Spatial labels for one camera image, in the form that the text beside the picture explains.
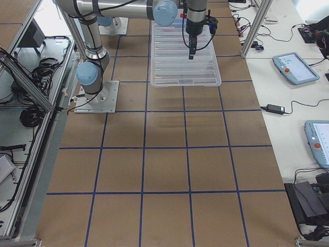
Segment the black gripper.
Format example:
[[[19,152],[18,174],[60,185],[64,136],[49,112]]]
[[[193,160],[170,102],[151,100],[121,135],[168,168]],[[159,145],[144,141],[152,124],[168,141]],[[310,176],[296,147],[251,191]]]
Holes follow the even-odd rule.
[[[211,34],[211,38],[208,41],[208,43],[202,47],[202,49],[205,49],[212,39],[214,38],[216,31],[217,31],[217,25],[218,20],[215,17],[212,17],[210,15],[206,15],[205,19],[199,23],[195,23],[187,19],[186,24],[186,32],[189,34],[189,44],[185,44],[189,48],[189,60],[193,60],[194,56],[196,54],[197,49],[197,36],[200,35],[203,31],[203,27],[207,25],[209,26],[209,31]]]

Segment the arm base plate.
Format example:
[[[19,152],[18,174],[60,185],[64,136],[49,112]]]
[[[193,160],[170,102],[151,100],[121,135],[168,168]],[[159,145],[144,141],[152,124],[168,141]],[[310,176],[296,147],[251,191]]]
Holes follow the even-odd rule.
[[[119,81],[105,81],[102,91],[91,101],[91,95],[79,97],[75,100],[77,114],[101,114],[115,113],[117,97],[119,91]]]
[[[129,19],[125,17],[98,17],[102,36],[126,35]]]

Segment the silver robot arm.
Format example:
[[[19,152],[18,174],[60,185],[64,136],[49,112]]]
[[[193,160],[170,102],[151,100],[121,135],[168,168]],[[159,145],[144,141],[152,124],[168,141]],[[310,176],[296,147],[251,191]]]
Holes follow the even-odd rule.
[[[154,87],[218,87],[222,80],[212,40],[218,21],[207,1],[57,1],[78,19],[90,59],[103,58],[98,25],[106,17],[148,19],[151,26],[150,83]]]

